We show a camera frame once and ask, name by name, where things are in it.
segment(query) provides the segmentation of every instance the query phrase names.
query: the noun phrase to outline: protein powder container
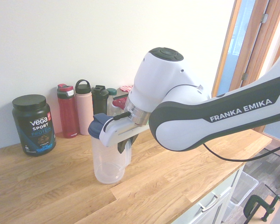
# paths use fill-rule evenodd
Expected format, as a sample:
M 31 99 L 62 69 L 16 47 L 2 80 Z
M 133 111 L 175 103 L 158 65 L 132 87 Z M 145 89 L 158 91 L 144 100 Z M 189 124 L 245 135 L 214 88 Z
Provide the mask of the protein powder container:
M 56 145 L 50 107 L 42 95 L 13 100 L 13 117 L 24 153 L 44 155 Z

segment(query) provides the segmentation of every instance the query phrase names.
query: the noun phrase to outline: black lid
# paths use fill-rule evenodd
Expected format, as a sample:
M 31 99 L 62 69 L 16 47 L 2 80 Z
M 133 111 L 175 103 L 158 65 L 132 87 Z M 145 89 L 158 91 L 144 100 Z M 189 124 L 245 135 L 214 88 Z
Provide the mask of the black lid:
M 96 138 L 99 139 L 99 134 L 103 129 L 104 124 L 112 117 L 105 115 L 104 113 L 98 113 L 93 116 L 94 120 L 90 123 L 88 127 L 88 133 Z
M 91 92 L 94 99 L 108 99 L 109 97 L 109 92 L 102 85 L 96 85 Z
M 47 104 L 43 95 L 25 95 L 13 100 L 13 106 L 20 111 L 34 111 L 44 107 Z
M 87 80 L 80 79 L 76 83 L 75 90 L 76 90 L 77 94 L 87 94 L 87 93 L 91 92 L 91 87 L 90 87 L 90 84 L 89 84 L 89 82 Z

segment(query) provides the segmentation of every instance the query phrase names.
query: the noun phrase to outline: blue shaker lid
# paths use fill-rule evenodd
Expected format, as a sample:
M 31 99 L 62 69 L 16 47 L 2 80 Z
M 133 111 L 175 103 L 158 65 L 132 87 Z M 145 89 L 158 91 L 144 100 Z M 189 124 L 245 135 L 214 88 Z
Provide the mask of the blue shaker lid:
M 111 119 L 112 117 L 107 116 L 104 113 L 98 113 L 93 116 L 94 120 L 90 123 L 88 128 L 88 133 L 96 138 L 99 139 L 99 134 L 101 133 L 101 130 L 103 129 L 104 124 Z

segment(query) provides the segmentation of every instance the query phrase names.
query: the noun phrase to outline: black water bottle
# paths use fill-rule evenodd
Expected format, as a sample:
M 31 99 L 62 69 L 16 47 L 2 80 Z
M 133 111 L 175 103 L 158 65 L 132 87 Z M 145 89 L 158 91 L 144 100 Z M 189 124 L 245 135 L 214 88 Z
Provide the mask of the black water bottle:
M 93 115 L 98 113 L 107 114 L 107 100 L 109 92 L 103 85 L 96 85 L 91 89 L 92 92 L 92 105 Z

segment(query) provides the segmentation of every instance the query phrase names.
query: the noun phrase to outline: pink water bottle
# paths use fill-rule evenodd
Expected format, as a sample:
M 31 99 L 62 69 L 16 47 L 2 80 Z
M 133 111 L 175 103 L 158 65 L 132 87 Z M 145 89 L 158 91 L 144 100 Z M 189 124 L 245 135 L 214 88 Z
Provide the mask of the pink water bottle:
M 79 134 L 79 120 L 75 103 L 73 86 L 59 84 L 57 89 L 58 103 L 63 136 L 67 139 Z
M 80 79 L 76 83 L 75 90 L 80 133 L 83 135 L 89 135 L 88 127 L 93 121 L 91 87 L 87 80 Z

